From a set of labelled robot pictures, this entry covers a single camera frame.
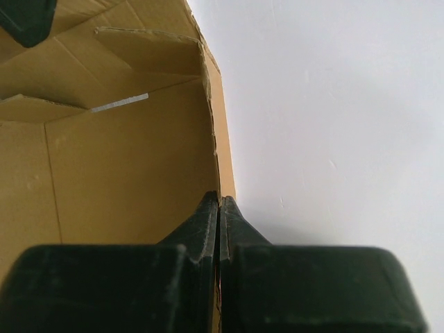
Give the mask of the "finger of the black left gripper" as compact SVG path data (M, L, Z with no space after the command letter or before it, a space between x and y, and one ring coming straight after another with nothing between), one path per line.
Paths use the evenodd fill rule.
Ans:
M31 48L51 32L57 0L1 0L1 27L18 44Z

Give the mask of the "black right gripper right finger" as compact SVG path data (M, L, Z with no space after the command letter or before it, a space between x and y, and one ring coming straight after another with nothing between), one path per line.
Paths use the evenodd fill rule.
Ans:
M221 202L222 332L426 332L403 265L377 247L272 244Z

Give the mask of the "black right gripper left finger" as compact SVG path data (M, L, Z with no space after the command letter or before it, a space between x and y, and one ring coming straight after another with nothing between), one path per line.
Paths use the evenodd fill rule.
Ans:
M40 245L1 285L2 332L210 332L218 196L151 245Z

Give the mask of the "spare cardboard sheet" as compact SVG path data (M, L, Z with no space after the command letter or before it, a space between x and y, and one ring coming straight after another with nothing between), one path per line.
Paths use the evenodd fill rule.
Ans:
M58 1L1 27L1 274L40 244L151 244L234 196L219 67L186 1Z

